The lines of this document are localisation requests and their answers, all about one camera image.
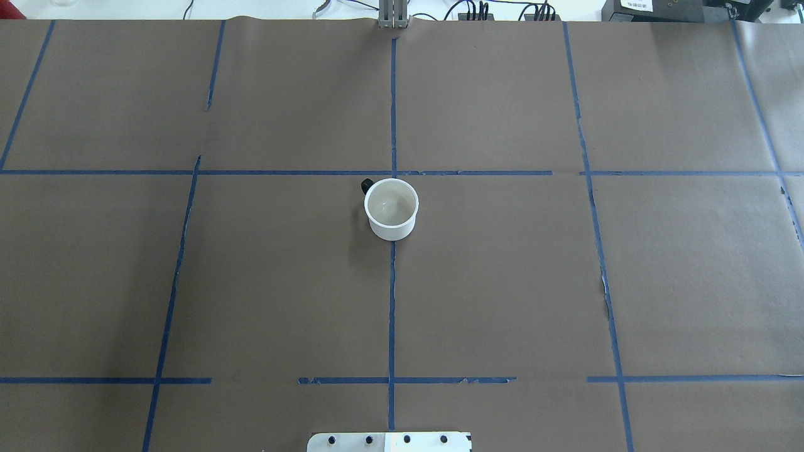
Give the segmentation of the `white mug with smiley face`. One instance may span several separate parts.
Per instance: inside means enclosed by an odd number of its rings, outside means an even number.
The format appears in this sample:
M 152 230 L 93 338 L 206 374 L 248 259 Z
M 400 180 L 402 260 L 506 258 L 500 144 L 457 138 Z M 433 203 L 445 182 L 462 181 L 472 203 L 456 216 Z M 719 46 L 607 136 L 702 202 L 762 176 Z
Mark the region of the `white mug with smiley face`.
M 410 183 L 400 178 L 383 178 L 360 183 L 364 211 L 376 237 L 390 242 L 405 239 L 413 231 L 420 199 Z

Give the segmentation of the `black power strip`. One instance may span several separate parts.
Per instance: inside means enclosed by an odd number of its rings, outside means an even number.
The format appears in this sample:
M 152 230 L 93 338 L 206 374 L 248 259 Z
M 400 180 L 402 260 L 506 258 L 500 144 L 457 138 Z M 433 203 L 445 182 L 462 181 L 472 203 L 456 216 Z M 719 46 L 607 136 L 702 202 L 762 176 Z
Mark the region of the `black power strip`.
M 508 22 L 560 22 L 549 1 L 462 1 L 467 3 L 466 20 Z

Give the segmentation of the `black equipment box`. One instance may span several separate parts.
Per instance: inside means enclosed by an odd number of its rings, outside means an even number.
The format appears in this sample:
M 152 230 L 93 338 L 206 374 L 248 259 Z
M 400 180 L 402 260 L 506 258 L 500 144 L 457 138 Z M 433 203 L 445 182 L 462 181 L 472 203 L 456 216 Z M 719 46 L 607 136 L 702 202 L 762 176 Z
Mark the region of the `black equipment box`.
M 756 22 L 772 1 L 606 1 L 602 22 Z

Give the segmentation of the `aluminium frame post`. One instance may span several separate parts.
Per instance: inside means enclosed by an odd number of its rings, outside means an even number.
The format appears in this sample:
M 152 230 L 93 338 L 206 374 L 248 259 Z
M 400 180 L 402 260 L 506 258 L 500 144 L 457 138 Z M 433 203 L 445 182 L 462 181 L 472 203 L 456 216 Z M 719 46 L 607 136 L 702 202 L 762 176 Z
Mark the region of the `aluminium frame post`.
M 378 25 L 381 29 L 401 29 L 410 25 L 407 0 L 380 0 Z

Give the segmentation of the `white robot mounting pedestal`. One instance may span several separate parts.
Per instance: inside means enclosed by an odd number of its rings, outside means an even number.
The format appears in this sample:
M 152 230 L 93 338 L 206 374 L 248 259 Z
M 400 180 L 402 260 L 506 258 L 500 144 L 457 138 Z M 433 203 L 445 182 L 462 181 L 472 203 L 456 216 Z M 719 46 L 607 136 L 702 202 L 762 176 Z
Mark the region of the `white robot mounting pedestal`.
M 307 443 L 307 451 L 472 450 L 471 434 L 460 431 L 320 433 Z

